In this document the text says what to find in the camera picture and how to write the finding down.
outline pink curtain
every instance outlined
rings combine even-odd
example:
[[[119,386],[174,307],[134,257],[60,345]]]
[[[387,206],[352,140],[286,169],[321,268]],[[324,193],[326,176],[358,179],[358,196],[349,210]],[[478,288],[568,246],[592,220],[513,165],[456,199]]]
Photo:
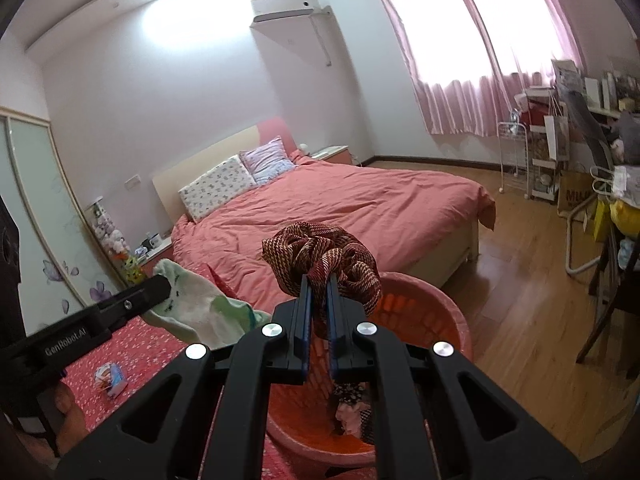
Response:
[[[382,0],[430,134],[495,134],[513,96],[580,64],[557,0]],[[533,12],[532,30],[527,29]]]

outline wall outlet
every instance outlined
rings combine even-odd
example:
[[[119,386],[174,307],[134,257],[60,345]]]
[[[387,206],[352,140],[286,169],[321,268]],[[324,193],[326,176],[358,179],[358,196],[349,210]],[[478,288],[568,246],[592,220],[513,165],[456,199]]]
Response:
[[[138,184],[140,184],[140,176],[134,175],[124,183],[124,187],[126,187],[127,189],[132,189],[136,187]]]

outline pink duvet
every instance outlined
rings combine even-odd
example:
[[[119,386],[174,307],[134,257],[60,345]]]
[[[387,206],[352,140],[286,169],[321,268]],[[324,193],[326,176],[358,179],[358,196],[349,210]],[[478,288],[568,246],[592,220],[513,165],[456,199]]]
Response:
[[[297,221],[336,224],[374,255],[379,270],[420,260],[457,227],[478,218],[493,229],[495,203],[477,182],[438,171],[378,170],[300,157],[297,168],[236,197],[199,224],[181,217],[174,259],[206,262],[238,296],[272,312],[290,299],[261,258],[262,240]]]

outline dark brown baseboard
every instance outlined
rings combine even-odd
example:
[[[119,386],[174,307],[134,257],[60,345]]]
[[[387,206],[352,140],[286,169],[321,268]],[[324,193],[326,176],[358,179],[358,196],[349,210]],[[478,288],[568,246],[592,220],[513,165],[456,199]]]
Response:
[[[428,156],[375,155],[365,160],[362,166],[369,166],[379,160],[386,162],[418,162],[420,164],[440,164],[442,166],[455,166],[458,168],[474,168],[475,170],[500,171],[500,164],[493,162],[476,162],[474,160],[457,160],[455,158],[431,158]],[[514,167],[512,166],[504,166],[505,171],[513,169]]]

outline round metal bolt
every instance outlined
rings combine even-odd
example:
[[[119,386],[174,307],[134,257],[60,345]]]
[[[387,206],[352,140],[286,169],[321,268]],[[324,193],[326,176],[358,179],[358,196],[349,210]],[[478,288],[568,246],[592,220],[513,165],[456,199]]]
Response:
[[[195,343],[187,346],[184,353],[187,354],[189,359],[201,359],[207,353],[207,347],[200,343]]]
[[[262,333],[267,337],[276,337],[282,333],[282,327],[277,323],[269,323],[262,327]]]
[[[378,327],[369,321],[365,321],[364,323],[360,323],[356,327],[356,330],[362,335],[374,335],[378,331]]]
[[[433,345],[433,351],[440,357],[449,357],[453,354],[453,346],[446,341],[438,341]]]

